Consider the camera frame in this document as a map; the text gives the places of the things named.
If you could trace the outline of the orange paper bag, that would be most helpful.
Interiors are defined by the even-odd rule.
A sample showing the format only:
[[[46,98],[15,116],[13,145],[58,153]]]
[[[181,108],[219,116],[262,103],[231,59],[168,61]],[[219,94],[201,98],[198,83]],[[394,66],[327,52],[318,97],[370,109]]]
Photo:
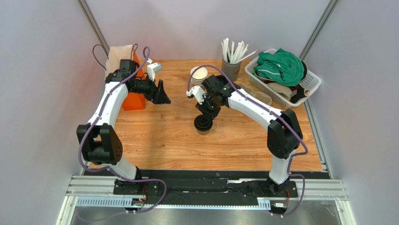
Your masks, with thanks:
[[[96,44],[92,47],[92,54],[96,62],[104,69],[105,77],[111,75],[108,79],[110,82],[120,83],[124,81],[124,85],[131,90],[131,83],[134,79],[144,79],[144,72],[140,67],[140,61],[136,50],[138,44],[113,46],[110,48],[108,55],[106,55],[106,62],[103,64],[96,56],[95,49],[100,47],[105,50],[101,44]],[[140,93],[130,92],[126,99],[122,102],[122,109],[124,111],[143,110],[145,109],[145,96]]]

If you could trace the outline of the black cup lid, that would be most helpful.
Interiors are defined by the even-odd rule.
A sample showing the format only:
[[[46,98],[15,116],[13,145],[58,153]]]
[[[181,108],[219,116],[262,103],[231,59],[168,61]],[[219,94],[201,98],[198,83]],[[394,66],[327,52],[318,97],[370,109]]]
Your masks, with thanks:
[[[194,127],[201,132],[209,131],[213,126],[213,120],[205,115],[198,115],[194,119]]]

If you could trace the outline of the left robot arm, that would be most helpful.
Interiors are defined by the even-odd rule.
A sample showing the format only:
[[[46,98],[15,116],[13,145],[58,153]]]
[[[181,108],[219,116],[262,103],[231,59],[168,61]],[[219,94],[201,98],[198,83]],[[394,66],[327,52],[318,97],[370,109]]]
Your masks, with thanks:
[[[136,76],[141,68],[134,60],[121,60],[119,69],[106,76],[104,94],[94,115],[87,124],[77,127],[78,159],[86,171],[98,171],[85,165],[91,162],[101,165],[100,171],[110,170],[121,180],[141,181],[138,167],[123,156],[123,145],[114,129],[119,110],[129,93],[142,94],[155,105],[171,103],[163,81],[155,79],[155,73],[162,69],[161,63],[150,60],[145,78]]]

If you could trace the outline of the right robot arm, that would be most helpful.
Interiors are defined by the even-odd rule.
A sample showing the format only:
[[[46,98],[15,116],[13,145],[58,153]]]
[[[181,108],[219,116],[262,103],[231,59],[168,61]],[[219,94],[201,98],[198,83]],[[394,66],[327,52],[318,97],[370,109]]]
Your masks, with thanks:
[[[202,86],[191,87],[186,95],[197,100],[196,108],[201,114],[195,118],[194,127],[200,135],[209,133],[223,106],[237,110],[260,124],[267,131],[266,143],[273,155],[266,191],[274,196],[285,192],[292,156],[303,139],[295,112],[281,111],[264,104],[222,75],[208,77]]]

